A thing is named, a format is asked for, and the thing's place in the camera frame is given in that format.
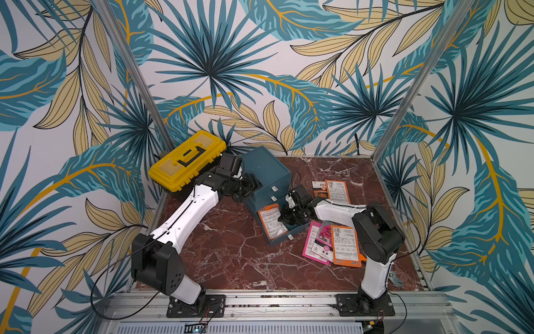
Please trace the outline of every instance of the marble tabletop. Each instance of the marble tabletop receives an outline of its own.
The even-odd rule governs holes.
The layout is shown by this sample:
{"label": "marble tabletop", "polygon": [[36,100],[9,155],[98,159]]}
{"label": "marble tabletop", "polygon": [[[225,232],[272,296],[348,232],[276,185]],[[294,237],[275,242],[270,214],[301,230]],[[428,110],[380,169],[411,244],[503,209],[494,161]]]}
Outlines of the marble tabletop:
{"label": "marble tabletop", "polygon": [[[312,192],[312,181],[347,182],[353,204],[379,202],[387,204],[383,189],[370,159],[280,157],[291,171],[298,171],[299,181]],[[180,202],[168,197],[160,223],[165,221]],[[191,233],[180,254],[187,275],[207,289],[292,289],[355,291],[361,283],[361,268],[329,266],[302,256],[308,230],[269,247],[262,231],[244,205],[223,198]],[[400,254],[405,254],[402,247]],[[394,262],[393,268],[404,285],[392,291],[422,290],[410,257]]]}

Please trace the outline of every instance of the tropical leaf wallpaper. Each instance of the tropical leaf wallpaper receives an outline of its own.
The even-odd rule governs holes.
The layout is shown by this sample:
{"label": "tropical leaf wallpaper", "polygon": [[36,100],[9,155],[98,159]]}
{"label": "tropical leaf wallpaper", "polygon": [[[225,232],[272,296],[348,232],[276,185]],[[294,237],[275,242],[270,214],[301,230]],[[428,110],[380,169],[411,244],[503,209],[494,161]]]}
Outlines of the tropical leaf wallpaper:
{"label": "tropical leaf wallpaper", "polygon": [[176,144],[222,124],[238,151],[372,154],[457,2],[160,0],[131,45]]}
{"label": "tropical leaf wallpaper", "polygon": [[533,1],[475,1],[378,161],[465,333],[534,332],[532,24]]}
{"label": "tropical leaf wallpaper", "polygon": [[[142,64],[159,3],[111,5]],[[93,333],[89,291],[153,221],[147,170],[162,145],[90,1],[0,1],[0,13],[0,333]],[[129,266],[98,282],[97,303]]]}

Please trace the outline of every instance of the orange label card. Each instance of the orange label card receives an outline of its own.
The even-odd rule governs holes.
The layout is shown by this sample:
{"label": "orange label card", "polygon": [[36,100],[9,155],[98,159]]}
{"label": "orange label card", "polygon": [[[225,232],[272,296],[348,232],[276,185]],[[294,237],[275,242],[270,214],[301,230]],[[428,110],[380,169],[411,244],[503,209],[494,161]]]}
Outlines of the orange label card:
{"label": "orange label card", "polygon": [[345,181],[326,180],[326,190],[332,202],[350,204],[349,190]]}
{"label": "orange label card", "polygon": [[334,264],[349,267],[361,267],[358,236],[356,230],[347,226],[332,225],[332,246]]}
{"label": "orange label card", "polygon": [[274,240],[289,232],[286,226],[278,221],[278,217],[280,217],[280,206],[278,204],[267,205],[258,211],[258,215],[269,240]]}

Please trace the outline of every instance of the black mounting plate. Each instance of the black mounting plate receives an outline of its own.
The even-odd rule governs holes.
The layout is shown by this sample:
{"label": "black mounting plate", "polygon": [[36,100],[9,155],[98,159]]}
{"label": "black mounting plate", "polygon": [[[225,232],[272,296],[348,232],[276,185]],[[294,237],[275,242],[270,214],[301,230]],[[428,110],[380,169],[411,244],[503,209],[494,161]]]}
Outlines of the black mounting plate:
{"label": "black mounting plate", "polygon": [[376,316],[377,318],[381,318],[395,315],[395,309],[388,294],[382,298],[371,314],[363,314],[358,310],[357,296],[357,293],[335,295],[336,305],[334,308],[339,311],[339,316]]}
{"label": "black mounting plate", "polygon": [[191,305],[180,300],[175,300],[173,297],[170,298],[169,307],[167,308],[167,318],[203,318],[207,316],[209,319],[211,317],[222,318],[224,315],[226,296],[223,294],[207,294],[204,303],[205,308],[200,314],[196,314],[196,310]]}

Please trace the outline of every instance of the cable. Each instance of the cable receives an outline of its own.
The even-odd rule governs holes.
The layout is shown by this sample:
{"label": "cable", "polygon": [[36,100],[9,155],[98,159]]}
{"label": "cable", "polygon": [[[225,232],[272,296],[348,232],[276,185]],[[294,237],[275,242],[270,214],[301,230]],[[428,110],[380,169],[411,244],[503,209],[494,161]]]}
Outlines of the cable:
{"label": "cable", "polygon": [[[174,222],[172,222],[171,226],[169,228],[171,228],[175,222],[178,221],[178,219],[180,219],[180,217],[184,214],[184,212],[187,211],[187,209],[189,209],[189,207],[191,206],[191,204],[193,204],[195,202],[195,191],[196,191],[196,186],[193,186],[193,199],[191,199],[191,201],[189,202],[189,204],[185,207],[185,209],[180,213],[180,215],[178,216],[178,218],[176,218],[176,220]],[[113,262],[112,264],[110,264],[109,266],[107,266],[107,268],[102,271],[102,273],[100,273],[100,275],[98,276],[98,278],[96,279],[95,283],[93,284],[93,287],[91,288],[91,293],[89,295],[89,301],[91,302],[91,308],[93,309],[93,312],[95,312],[99,317],[101,317],[102,319],[106,319],[106,320],[124,320],[124,319],[127,319],[131,316],[134,316],[136,315],[137,313],[141,312],[145,307],[148,306],[148,304],[150,304],[150,302],[156,298],[156,296],[158,295],[159,291],[156,292],[156,294],[154,296],[152,296],[152,298],[143,306],[141,307],[139,310],[135,311],[134,313],[130,314],[130,315],[127,315],[127,316],[124,316],[124,317],[120,317],[120,318],[110,318],[110,317],[107,317],[101,313],[99,313],[95,307],[95,304],[93,302],[93,294],[95,293],[95,287],[97,286],[97,283],[98,281],[100,280],[100,278],[102,278],[102,276],[112,267],[114,266],[116,263],[119,263],[120,261],[126,259],[127,257],[130,257],[132,256],[134,253],[137,253],[145,248],[147,248],[148,246],[152,245],[153,243],[155,243],[156,241],[158,241],[159,238],[161,238],[162,236],[165,235],[165,232],[162,233],[159,237],[157,237],[156,239],[154,239],[153,241],[149,242],[148,244],[144,245],[143,247],[139,248],[138,250],[134,251],[134,252],[131,252],[130,254],[126,255],[126,256],[123,256],[122,258],[116,260],[115,262]]]}
{"label": "cable", "polygon": [[397,328],[393,329],[391,332],[389,332],[389,334],[393,334],[394,332],[396,332],[399,328],[401,328],[401,326],[404,324],[404,322],[406,321],[406,317],[408,316],[408,309],[406,308],[406,303],[404,302],[404,300],[402,299],[401,296],[399,296],[398,294],[394,293],[394,292],[391,292],[391,291],[388,291],[388,293],[391,293],[391,294],[394,294],[396,295],[397,297],[400,298],[400,301],[402,302],[402,304],[404,305],[404,319],[402,319],[402,322],[400,323],[399,326],[397,326]]}

